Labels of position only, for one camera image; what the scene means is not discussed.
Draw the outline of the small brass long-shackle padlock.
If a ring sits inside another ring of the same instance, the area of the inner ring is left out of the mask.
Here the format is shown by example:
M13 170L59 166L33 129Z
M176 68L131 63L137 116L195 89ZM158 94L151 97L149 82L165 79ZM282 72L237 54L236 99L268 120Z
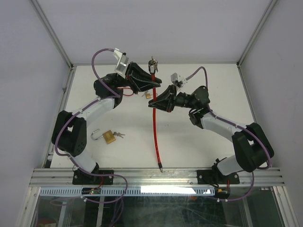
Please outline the small brass long-shackle padlock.
M142 97L145 97L146 99L151 99L151 98L153 98L153 94L150 91L145 91L143 93Z

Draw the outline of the red thin-cable padlock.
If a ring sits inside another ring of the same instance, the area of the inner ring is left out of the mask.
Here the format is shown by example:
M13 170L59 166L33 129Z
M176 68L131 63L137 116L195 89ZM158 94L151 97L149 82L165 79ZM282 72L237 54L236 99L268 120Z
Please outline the red thin-cable padlock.
M130 87L118 87L118 92L123 96L134 95L134 91Z

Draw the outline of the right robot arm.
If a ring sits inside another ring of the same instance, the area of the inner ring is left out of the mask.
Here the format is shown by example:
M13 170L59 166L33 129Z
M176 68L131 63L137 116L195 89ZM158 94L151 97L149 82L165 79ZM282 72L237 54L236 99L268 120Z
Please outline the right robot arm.
M186 94L178 93L177 88L170 85L162 94L150 100L148 106L168 113L175 107L188 108L189 119L194 126L212 131L232 143L234 155L217 159L211 170L201 176L205 184L218 187L231 174L269 169L274 151L261 126L255 122L242 125L220 117L211 110L209 103L206 86L200 86L192 94Z

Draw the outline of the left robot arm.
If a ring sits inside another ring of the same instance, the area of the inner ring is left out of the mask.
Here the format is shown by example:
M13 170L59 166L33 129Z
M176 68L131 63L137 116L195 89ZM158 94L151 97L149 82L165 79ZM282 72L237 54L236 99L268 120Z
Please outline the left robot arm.
M127 65L121 74L115 72L97 79L94 84L96 98L75 112L58 113L52 134L52 143L58 156L67 157L83 173L85 181L92 184L99 179L99 165L86 150L87 127L104 113L118 107L123 100L124 87L133 93L146 92L160 87L162 81L155 76L158 63L148 62L146 72L135 62Z

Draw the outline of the thick red cable lock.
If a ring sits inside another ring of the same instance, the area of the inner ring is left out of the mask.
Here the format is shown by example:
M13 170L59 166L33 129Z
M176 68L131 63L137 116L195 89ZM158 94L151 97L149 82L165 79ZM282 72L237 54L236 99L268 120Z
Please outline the thick red cable lock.
M158 72L158 61L151 57L151 60L148 61L149 73L151 75L151 80L153 82L156 81L155 73ZM153 137L154 137L154 145L155 145L155 152L158 162L158 167L161 172L163 172L163 167L160 159L159 147L158 147L158 140L157 140L157 128L156 128L156 109L152 109L152 123L153 123Z

